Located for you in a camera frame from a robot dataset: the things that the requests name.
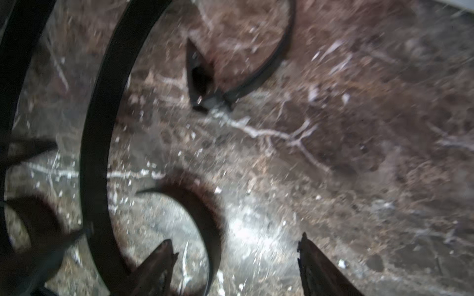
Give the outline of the black belt upper long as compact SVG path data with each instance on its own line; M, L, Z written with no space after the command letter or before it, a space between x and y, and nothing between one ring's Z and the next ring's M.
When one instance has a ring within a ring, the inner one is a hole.
M54 5L54 1L16 1L1 38L1 186L5 185L9 167L57 147L54 141L20 139L11 134L32 55ZM5 206L23 220L34 246L60 231L53 211L38 197L2 199L1 207Z

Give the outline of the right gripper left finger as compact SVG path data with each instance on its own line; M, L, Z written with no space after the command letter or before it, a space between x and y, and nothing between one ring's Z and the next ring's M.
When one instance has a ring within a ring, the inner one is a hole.
M167 296L178 254L172 241L164 240L128 278L114 290L115 296Z

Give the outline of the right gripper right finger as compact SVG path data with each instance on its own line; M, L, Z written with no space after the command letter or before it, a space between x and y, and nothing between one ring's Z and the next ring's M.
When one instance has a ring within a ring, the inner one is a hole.
M325 254L302 234L297 259L305 296L363 296Z

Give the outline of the long black belt s-curved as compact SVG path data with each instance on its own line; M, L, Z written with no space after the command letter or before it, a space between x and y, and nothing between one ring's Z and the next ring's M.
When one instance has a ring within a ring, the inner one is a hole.
M91 227L88 246L112 295L131 271L112 229L107 197L109 148L120 102L138 54L149 32L169 6L168 1L131 1L118 23L102 60L86 115L80 149L80 200L84 221ZM290 1L288 24L273 53L238 86L222 91L213 86L210 64L193 42L186 46L186 77L191 106L196 111L230 110L240 98L261 87L288 52L296 20Z

